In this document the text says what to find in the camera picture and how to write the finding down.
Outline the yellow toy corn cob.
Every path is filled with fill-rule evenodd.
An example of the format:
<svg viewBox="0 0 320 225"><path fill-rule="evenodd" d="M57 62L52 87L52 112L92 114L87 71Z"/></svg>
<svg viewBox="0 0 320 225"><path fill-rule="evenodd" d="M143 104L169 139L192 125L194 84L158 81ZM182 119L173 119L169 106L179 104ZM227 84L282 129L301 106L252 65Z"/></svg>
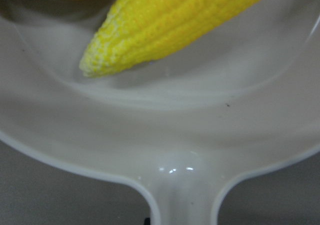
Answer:
<svg viewBox="0 0 320 225"><path fill-rule="evenodd" d="M260 0L116 0L79 62L102 77L171 55Z"/></svg>

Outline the beige plastic dustpan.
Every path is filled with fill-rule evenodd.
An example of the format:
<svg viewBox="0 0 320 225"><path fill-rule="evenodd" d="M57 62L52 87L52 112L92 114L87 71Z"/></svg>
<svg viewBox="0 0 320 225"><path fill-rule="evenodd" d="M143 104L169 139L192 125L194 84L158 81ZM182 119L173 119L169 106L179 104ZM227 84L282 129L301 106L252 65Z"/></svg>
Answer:
<svg viewBox="0 0 320 225"><path fill-rule="evenodd" d="M262 0L190 46L86 78L114 0L0 0L0 138L124 184L154 225L215 225L237 183L320 149L320 0Z"/></svg>

